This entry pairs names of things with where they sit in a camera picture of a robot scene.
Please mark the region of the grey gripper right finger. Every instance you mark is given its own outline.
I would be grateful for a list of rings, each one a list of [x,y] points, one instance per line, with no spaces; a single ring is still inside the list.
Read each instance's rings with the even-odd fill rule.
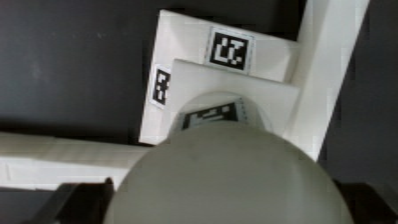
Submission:
[[[367,183],[334,181],[348,206],[353,224],[398,224],[396,195],[385,196]]]

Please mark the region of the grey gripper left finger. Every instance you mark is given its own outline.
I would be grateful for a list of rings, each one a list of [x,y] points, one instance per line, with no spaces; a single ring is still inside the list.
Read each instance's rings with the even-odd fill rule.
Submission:
[[[62,183],[24,224],[103,224],[113,193],[111,178],[95,183]]]

